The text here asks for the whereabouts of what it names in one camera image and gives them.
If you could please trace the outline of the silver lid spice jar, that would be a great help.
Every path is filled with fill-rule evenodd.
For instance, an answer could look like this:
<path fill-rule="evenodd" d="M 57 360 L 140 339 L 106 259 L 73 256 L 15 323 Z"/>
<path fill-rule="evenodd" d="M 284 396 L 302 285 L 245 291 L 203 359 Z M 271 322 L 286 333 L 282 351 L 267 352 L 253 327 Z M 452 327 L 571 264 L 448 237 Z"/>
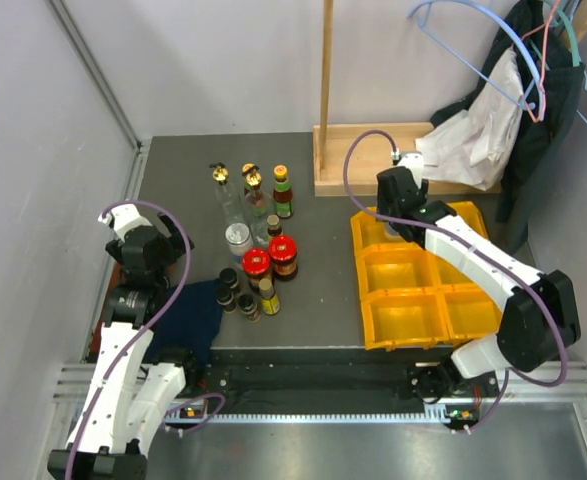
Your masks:
<path fill-rule="evenodd" d="M 385 237 L 389 241 L 401 241 L 402 236 L 393 228 L 390 223 L 385 223 L 383 227 Z"/>
<path fill-rule="evenodd" d="M 241 222 L 233 223 L 225 230 L 225 240 L 231 252 L 235 267 L 241 270 L 244 255 L 253 248 L 253 238 L 250 228 Z"/>

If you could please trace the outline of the small brown cap bottle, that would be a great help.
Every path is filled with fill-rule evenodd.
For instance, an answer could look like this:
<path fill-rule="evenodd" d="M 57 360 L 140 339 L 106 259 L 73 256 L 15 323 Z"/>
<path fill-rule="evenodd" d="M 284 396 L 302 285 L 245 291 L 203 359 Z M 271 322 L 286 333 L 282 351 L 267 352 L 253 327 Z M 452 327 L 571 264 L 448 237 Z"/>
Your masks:
<path fill-rule="evenodd" d="M 267 217 L 267 233 L 270 239 L 283 233 L 280 218 L 276 214 L 271 214 Z"/>

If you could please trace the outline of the yellow label brown cap bottle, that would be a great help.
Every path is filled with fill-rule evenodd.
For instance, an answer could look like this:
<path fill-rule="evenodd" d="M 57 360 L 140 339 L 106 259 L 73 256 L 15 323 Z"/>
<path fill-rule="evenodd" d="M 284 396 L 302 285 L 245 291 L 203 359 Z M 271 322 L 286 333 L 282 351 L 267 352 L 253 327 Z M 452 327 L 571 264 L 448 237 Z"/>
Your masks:
<path fill-rule="evenodd" d="M 280 301 L 273 282 L 269 278 L 259 281 L 259 294 L 263 312 L 269 316 L 276 315 L 280 311 Z"/>

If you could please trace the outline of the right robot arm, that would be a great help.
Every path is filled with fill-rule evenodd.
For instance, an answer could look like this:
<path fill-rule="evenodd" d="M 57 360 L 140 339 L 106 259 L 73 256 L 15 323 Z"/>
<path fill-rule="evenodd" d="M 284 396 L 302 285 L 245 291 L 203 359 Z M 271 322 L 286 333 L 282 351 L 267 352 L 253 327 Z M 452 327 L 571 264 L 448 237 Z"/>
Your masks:
<path fill-rule="evenodd" d="M 442 388 L 460 396 L 477 377 L 496 370 L 525 374 L 581 337 L 573 283 L 560 270 L 543 273 L 505 253 L 473 230 L 448 204 L 428 201 L 424 159 L 392 155 L 377 175 L 377 212 L 388 229 L 445 260 L 479 286 L 501 313 L 498 330 L 457 347 L 437 368 Z"/>

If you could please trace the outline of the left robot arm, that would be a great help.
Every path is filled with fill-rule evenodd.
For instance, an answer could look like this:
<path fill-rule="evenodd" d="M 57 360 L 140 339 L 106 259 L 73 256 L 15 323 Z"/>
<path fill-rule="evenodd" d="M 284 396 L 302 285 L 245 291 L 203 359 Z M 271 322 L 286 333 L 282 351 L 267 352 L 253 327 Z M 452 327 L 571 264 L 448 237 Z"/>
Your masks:
<path fill-rule="evenodd" d="M 100 349 L 79 419 L 61 449 L 50 452 L 55 479 L 143 479 L 148 452 L 177 396 L 199 387 L 200 374 L 186 351 L 154 362 L 136 384 L 154 327 L 185 284 L 169 287 L 168 269 L 189 258 L 192 243 L 179 221 L 157 206 L 158 228 L 139 211 L 149 202 L 125 200 L 106 207 L 99 222 L 115 237 L 105 247 L 120 265 L 122 283 L 107 296 Z"/>

